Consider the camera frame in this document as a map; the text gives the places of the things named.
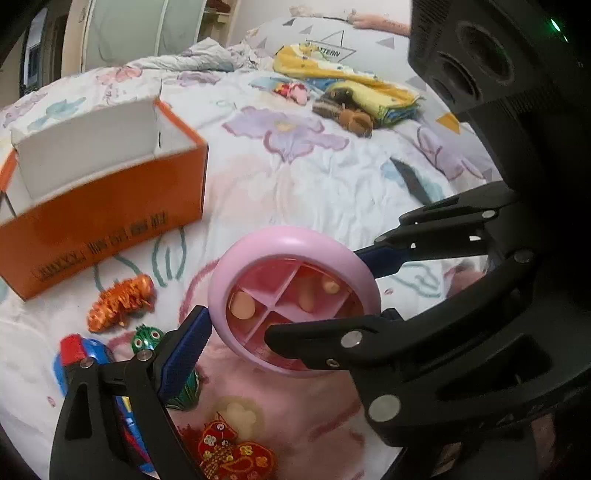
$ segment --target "pillow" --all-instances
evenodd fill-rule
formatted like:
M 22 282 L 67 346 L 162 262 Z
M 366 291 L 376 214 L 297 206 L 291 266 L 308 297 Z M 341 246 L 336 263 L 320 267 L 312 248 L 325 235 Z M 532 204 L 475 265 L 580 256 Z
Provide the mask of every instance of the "pillow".
M 331 61 L 375 73 L 391 82 L 416 77 L 408 65 L 408 38 L 378 30 L 359 30 L 342 20 L 311 17 L 276 18 L 251 30 L 245 39 L 274 57 L 283 45 L 310 41 Z

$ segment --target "pink toy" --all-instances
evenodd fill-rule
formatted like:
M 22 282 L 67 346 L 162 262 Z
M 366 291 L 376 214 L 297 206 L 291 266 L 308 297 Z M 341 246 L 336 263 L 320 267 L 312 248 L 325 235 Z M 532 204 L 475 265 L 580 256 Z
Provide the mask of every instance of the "pink toy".
M 240 239 L 212 274 L 207 303 L 213 325 L 236 354 L 266 370 L 312 377 L 299 360 L 273 353 L 271 325 L 380 312 L 378 286 L 357 255 L 304 228 L 273 226 Z
M 298 105 L 305 105 L 308 101 L 308 90 L 303 83 L 278 83 L 273 91 Z

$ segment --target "black device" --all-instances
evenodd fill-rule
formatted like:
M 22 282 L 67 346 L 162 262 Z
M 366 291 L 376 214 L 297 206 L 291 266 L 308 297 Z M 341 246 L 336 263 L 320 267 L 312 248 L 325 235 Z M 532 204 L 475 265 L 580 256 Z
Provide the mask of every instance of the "black device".
M 369 424 L 386 444 L 405 447 L 384 478 L 428 478 L 452 442 L 463 442 L 463 453 L 439 478 L 537 478 L 529 423 L 550 411 L 568 448 L 545 475 L 559 478 L 586 455 L 585 22 L 567 1 L 414 0 L 409 61 L 471 123 L 504 181 L 402 215 L 357 253 L 376 278 L 407 260 L 488 254 L 492 268 L 407 322 L 389 309 L 265 335 L 309 368 L 350 371 Z M 163 405 L 210 328 L 196 307 L 153 353 L 81 365 L 56 430 L 51 479 L 146 478 L 128 461 L 113 395 L 130 397 L 163 480 L 203 479 Z

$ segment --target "crumpled bedsheet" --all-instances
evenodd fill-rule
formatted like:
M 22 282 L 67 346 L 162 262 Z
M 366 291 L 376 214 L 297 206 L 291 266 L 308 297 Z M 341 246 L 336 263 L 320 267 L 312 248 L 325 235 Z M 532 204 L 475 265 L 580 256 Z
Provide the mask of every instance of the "crumpled bedsheet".
M 351 249 L 369 245 L 396 227 L 399 215 L 420 206 L 390 157 L 410 165 L 435 199 L 455 194 L 460 178 L 462 188 L 483 183 L 463 158 L 455 159 L 462 171 L 446 178 L 447 163 L 441 170 L 429 157 L 434 145 L 414 141 L 418 126 L 410 124 L 404 135 L 380 130 L 371 139 L 357 138 L 310 106 L 251 86 L 269 75 L 247 67 L 233 73 L 98 69 L 61 79 L 0 113 L 5 142 L 11 125 L 43 129 L 161 90 L 162 99 L 209 142 L 200 222 L 114 255 L 26 303 L 0 281 L 0 423 L 40 478 L 48 478 L 63 402 L 51 369 L 63 336 L 95 338 L 116 359 L 130 358 L 135 327 L 176 328 L 193 305 L 206 303 L 217 259 L 240 237 L 267 225 L 305 226 Z M 446 272 L 458 262 L 405 264 L 378 280 L 382 307 L 396 307 L 407 319 L 442 301 Z M 131 319 L 126 328 L 89 334 L 86 313 L 99 292 L 140 272 L 154 279 L 155 311 Z M 203 379 L 199 404 L 172 412 L 176 425 L 201 427 L 219 411 L 242 437 L 275 450 L 279 480 L 375 479 L 398 453 L 365 422 L 345 372 L 313 380 L 279 377 L 238 358 L 215 334 L 197 370 Z

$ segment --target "blue gripper pad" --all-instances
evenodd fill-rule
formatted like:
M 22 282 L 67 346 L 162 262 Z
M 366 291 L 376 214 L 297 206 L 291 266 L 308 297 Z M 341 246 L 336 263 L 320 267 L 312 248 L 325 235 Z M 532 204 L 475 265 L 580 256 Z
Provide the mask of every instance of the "blue gripper pad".
M 176 347 L 170 353 L 162 352 L 163 355 L 168 355 L 161 369 L 158 389 L 158 398 L 164 403 L 183 389 L 212 334 L 209 310 L 201 305 L 196 306 L 175 333 L 181 335 Z
M 394 248 L 387 244 L 375 244 L 355 254 L 365 263 L 374 278 L 393 275 L 409 260 L 409 251 L 405 248 Z

